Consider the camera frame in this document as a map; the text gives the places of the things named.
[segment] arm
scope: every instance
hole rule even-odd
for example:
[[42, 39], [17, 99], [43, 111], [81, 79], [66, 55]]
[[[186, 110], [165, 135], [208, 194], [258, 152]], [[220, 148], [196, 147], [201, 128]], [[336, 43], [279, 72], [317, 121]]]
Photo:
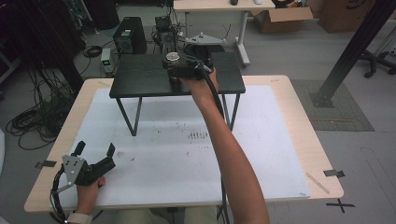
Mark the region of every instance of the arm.
[[[215, 87], [216, 70], [210, 75]], [[204, 80], [187, 80], [192, 98], [200, 109], [218, 159], [235, 223], [270, 223], [259, 181], [246, 157], [219, 113]]]
[[103, 186], [105, 183], [106, 179], [102, 176], [89, 186], [77, 185], [78, 205], [74, 213], [90, 216], [96, 205], [99, 186]]

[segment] floor mat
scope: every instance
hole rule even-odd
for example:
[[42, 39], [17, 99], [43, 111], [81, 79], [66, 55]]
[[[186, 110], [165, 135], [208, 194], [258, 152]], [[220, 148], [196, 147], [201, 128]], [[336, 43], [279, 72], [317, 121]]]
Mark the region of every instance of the floor mat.
[[334, 108], [314, 107], [310, 93], [318, 92], [323, 80], [292, 80], [305, 113], [316, 131], [373, 132], [374, 128], [361, 108], [341, 84], [332, 98]]

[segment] forearm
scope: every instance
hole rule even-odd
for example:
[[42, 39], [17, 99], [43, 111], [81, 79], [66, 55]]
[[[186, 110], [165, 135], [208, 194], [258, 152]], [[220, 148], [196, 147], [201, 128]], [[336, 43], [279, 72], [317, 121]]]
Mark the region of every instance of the forearm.
[[243, 149], [214, 103], [198, 107], [215, 149], [235, 223], [269, 223], [262, 189]]

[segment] tape mark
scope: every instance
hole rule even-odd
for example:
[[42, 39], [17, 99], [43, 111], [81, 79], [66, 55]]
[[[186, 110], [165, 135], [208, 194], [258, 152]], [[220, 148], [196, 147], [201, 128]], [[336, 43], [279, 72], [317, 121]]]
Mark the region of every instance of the tape mark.
[[56, 161], [43, 161], [43, 162], [37, 162], [35, 164], [35, 168], [37, 169], [42, 169], [43, 167], [54, 167], [56, 165]]
[[343, 213], [346, 212], [346, 210], [344, 209], [344, 207], [356, 207], [354, 204], [351, 203], [341, 203], [340, 199], [337, 199], [338, 203], [326, 203], [327, 206], [340, 206], [341, 211]]
[[346, 175], [344, 174], [344, 171], [328, 170], [328, 171], [323, 171], [323, 173], [324, 173], [326, 176], [333, 176], [333, 175], [335, 175], [335, 176], [337, 176], [337, 178], [341, 178], [341, 177], [346, 176]]
[[306, 176], [308, 176], [308, 178], [310, 178], [316, 185], [318, 185], [318, 187], [323, 189], [323, 191], [325, 191], [327, 194], [330, 194], [330, 191], [326, 189], [322, 184], [320, 184], [311, 174], [306, 173]]

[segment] table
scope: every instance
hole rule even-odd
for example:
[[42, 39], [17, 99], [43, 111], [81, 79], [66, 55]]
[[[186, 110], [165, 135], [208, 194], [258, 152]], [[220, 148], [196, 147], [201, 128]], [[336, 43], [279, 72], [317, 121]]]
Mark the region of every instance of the table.
[[275, 5], [270, 0], [263, 0], [261, 5], [254, 4], [253, 0], [239, 0], [236, 6], [230, 4], [230, 0], [179, 0], [174, 2], [174, 10], [184, 12], [186, 18], [186, 30], [188, 25], [189, 12], [193, 11], [242, 11], [241, 27], [239, 36], [235, 38], [238, 52], [241, 56], [244, 66], [250, 64], [247, 52], [244, 46], [245, 28], [248, 20], [248, 12], [250, 10], [268, 10], [274, 8]]
[[[211, 55], [213, 64], [217, 69], [217, 79], [222, 83], [219, 94], [222, 95], [224, 102], [224, 115], [232, 129], [239, 96], [241, 93], [245, 92], [245, 85], [233, 53], [214, 52]], [[167, 71], [163, 68], [162, 64], [162, 60], [164, 59], [164, 55], [161, 54], [125, 54], [120, 58], [120, 66], [114, 79], [113, 86], [111, 87], [110, 98], [115, 98], [117, 100], [132, 136], [136, 136], [143, 97], [191, 94], [190, 90], [180, 85], [180, 83], [171, 84], [168, 81], [169, 77]], [[231, 120], [228, 116], [225, 94], [236, 94], [235, 107]], [[132, 127], [127, 112], [122, 105], [121, 98], [139, 98], [134, 119], [134, 127]]]
[[[311, 190], [309, 200], [342, 197], [344, 191], [337, 177], [327, 177], [323, 173], [323, 171], [331, 170], [332, 166], [289, 79], [285, 76], [243, 76], [243, 79], [246, 85], [269, 85], [272, 87], [291, 142], [305, 173], [306, 182]], [[72, 148], [96, 90], [110, 88], [112, 83], [112, 78], [94, 78], [85, 81], [48, 156], [48, 161], [57, 161], [57, 163], [53, 168], [42, 168], [24, 205], [27, 212], [51, 211], [49, 193], [53, 177], [60, 169], [62, 155], [68, 154]]]

